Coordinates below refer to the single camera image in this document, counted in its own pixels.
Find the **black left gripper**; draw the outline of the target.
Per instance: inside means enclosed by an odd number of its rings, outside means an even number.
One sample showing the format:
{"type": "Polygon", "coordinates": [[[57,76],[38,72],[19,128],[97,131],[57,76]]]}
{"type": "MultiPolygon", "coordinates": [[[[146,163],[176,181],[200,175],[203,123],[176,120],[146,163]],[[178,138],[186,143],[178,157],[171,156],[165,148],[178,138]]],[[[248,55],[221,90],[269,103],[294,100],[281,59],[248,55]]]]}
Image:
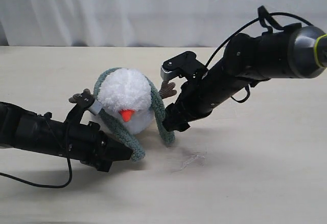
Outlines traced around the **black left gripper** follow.
{"type": "Polygon", "coordinates": [[[110,138],[91,122],[73,124],[68,129],[68,155],[100,172],[109,172],[113,162],[130,160],[133,150],[110,138]]]}

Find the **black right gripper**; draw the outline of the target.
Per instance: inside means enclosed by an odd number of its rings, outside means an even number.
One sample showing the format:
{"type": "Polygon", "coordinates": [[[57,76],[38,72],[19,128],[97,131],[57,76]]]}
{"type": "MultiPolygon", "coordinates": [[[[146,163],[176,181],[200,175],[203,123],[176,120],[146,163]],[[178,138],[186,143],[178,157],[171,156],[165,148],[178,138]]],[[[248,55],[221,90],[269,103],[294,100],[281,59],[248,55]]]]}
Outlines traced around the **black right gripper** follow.
{"type": "Polygon", "coordinates": [[[244,87],[245,78],[209,73],[196,86],[188,85],[176,102],[165,108],[162,125],[168,132],[184,132],[190,128],[190,122],[208,117],[244,87]]]}

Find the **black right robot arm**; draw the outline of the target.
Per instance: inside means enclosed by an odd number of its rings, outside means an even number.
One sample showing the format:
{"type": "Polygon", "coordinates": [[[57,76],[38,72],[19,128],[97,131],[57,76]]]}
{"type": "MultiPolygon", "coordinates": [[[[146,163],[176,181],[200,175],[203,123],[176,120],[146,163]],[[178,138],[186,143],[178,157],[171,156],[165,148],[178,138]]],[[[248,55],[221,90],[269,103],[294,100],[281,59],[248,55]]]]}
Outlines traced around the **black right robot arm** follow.
{"type": "Polygon", "coordinates": [[[274,78],[312,79],[325,70],[326,33],[318,27],[289,25],[258,37],[239,33],[210,69],[192,51],[162,64],[164,81],[186,79],[176,101],[166,107],[162,124],[167,131],[182,132],[242,89],[274,78]]]}

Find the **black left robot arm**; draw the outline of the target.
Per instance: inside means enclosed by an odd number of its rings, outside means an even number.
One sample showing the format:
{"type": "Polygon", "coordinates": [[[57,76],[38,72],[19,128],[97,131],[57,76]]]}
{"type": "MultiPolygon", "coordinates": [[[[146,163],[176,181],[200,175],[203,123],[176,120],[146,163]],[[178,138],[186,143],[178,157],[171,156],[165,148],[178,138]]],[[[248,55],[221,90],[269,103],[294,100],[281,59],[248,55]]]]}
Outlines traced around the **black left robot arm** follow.
{"type": "Polygon", "coordinates": [[[82,124],[86,110],[75,105],[63,122],[1,102],[1,146],[77,160],[108,172],[112,163],[131,159],[132,149],[107,136],[95,122],[82,124]]]}

